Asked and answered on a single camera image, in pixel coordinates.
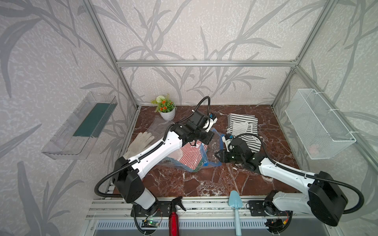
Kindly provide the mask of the clear vacuum bag blue zipper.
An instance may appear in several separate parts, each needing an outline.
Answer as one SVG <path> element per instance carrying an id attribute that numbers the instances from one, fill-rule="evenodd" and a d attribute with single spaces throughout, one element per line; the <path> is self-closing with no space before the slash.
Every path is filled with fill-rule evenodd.
<path id="1" fill-rule="evenodd" d="M 199 172 L 205 168 L 215 168 L 222 163 L 215 157 L 215 153 L 224 148 L 222 137 L 224 134 L 219 133 L 212 128 L 214 136 L 208 145 L 198 141 L 196 144 L 188 143 L 169 154 L 158 163 L 159 166 L 175 168 L 191 173 Z"/>

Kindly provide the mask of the black striped garment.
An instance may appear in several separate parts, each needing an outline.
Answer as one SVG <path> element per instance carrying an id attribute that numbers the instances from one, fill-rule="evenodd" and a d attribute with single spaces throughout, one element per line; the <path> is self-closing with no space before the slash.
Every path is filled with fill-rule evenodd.
<path id="1" fill-rule="evenodd" d="M 258 119 L 254 115 L 228 114 L 226 133 L 235 137 L 243 133 L 258 135 Z M 257 137 L 243 135 L 241 139 L 252 152 L 260 152 L 261 141 Z"/>

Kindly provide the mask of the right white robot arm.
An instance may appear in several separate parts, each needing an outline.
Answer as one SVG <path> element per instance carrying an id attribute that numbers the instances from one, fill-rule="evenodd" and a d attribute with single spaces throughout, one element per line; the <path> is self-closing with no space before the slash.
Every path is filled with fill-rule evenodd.
<path id="1" fill-rule="evenodd" d="M 356 187 L 334 180 L 328 173 L 304 172 L 273 160 L 268 153 L 253 152 L 245 134 L 224 136 L 225 148 L 216 152 L 221 163 L 234 163 L 250 172 L 276 179 L 298 193 L 271 191 L 262 204 L 267 215 L 280 212 L 311 214 L 328 226 L 337 226 L 341 216 L 360 210 L 365 198 Z"/>

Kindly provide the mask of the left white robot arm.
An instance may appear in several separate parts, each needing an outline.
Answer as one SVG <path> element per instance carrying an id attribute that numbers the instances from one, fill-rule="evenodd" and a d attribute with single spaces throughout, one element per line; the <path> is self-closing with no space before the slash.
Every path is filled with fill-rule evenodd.
<path id="1" fill-rule="evenodd" d="M 172 152 L 192 142 L 208 145 L 214 136 L 210 130 L 217 122 L 215 114 L 205 115 L 194 111 L 186 123 L 175 123 L 167 127 L 163 137 L 143 152 L 129 158 L 119 158 L 115 170 L 103 177 L 94 187 L 94 193 L 104 198 L 122 197 L 127 203 L 140 206 L 145 211 L 155 212 L 157 198 L 144 186 L 148 172 Z M 111 179 L 119 194 L 106 194 L 99 187 Z"/>

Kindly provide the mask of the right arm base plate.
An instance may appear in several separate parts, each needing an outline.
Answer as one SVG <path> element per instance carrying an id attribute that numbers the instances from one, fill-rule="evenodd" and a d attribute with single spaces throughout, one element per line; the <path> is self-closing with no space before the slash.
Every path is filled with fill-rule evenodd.
<path id="1" fill-rule="evenodd" d="M 246 203 L 246 208 L 251 216 L 281 217 L 290 216 L 290 211 L 280 211 L 271 202 L 264 200 L 250 200 Z"/>

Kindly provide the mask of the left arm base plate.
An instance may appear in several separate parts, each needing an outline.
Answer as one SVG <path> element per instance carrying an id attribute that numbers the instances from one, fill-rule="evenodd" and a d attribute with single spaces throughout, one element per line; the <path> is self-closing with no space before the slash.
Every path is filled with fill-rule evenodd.
<path id="1" fill-rule="evenodd" d="M 170 216 L 171 201 L 157 200 L 150 208 L 144 209 L 141 205 L 134 204 L 132 206 L 131 216 L 147 217 L 147 216 Z"/>

